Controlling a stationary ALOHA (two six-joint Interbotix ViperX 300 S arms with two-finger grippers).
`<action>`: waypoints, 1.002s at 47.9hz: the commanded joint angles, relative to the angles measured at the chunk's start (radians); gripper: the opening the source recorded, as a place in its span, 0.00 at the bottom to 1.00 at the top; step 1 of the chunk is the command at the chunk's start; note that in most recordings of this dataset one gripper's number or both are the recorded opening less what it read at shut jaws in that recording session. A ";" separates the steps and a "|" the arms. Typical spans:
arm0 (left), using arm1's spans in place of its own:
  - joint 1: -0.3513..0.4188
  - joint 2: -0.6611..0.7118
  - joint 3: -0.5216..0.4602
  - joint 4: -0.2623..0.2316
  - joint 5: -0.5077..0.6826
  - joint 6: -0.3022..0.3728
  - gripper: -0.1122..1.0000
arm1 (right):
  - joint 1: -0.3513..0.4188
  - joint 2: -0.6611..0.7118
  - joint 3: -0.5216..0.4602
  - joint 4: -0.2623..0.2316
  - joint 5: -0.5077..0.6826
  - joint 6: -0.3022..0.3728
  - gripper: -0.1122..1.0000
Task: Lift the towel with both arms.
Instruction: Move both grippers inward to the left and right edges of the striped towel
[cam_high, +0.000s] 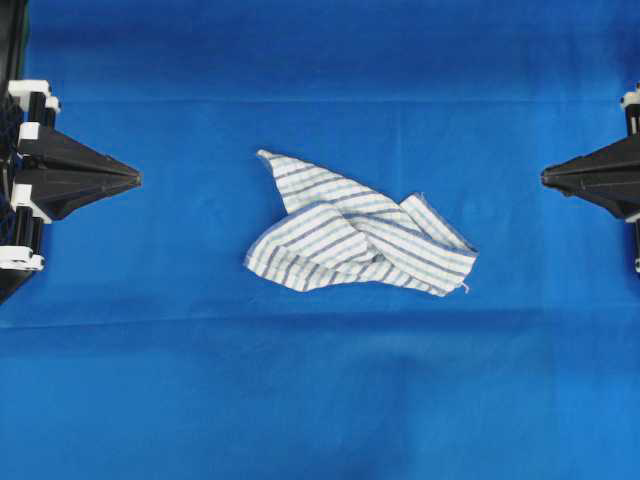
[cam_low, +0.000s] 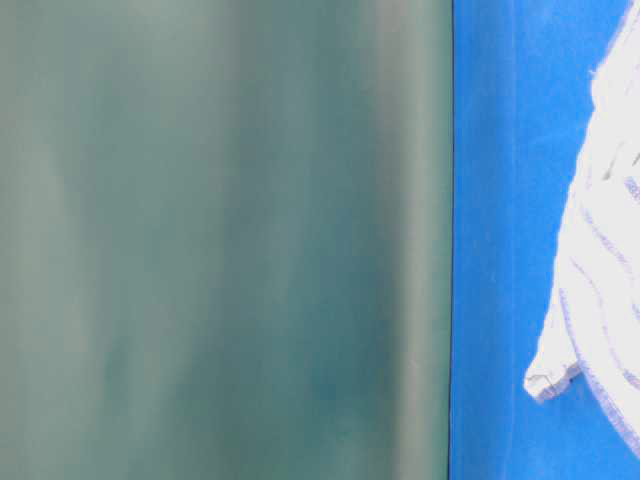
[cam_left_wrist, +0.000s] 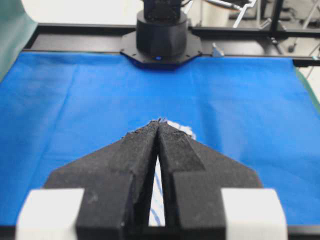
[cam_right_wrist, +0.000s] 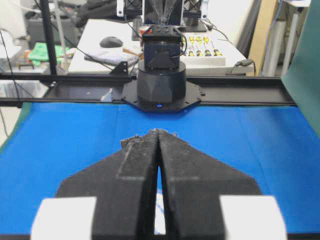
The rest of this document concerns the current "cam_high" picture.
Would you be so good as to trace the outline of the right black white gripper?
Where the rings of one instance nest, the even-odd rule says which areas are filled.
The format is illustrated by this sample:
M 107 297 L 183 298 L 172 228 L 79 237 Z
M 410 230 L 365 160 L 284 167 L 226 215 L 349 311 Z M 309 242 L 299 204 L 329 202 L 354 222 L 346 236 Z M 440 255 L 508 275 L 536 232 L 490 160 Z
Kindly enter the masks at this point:
M 629 173 L 639 169 L 639 83 L 620 100 L 625 115 L 627 137 L 590 154 L 575 157 L 561 164 L 545 168 L 541 183 L 561 192 L 606 209 L 615 218 L 633 225 L 635 272 L 639 272 L 639 200 L 614 199 L 610 194 L 595 192 L 579 186 L 567 175 L 588 173 Z

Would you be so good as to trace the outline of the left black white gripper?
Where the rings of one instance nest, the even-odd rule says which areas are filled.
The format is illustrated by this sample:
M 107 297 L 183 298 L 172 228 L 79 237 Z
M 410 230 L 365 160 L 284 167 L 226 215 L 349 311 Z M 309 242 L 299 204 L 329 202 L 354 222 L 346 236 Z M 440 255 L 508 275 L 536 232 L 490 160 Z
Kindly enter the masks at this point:
M 52 128 L 61 105 L 46 80 L 10 80 L 7 94 L 17 118 L 5 131 L 2 196 L 9 208 L 9 239 L 1 246 L 1 268 L 41 270 L 46 225 L 140 187 L 142 177 L 134 168 Z M 39 162 L 69 170 L 36 170 Z

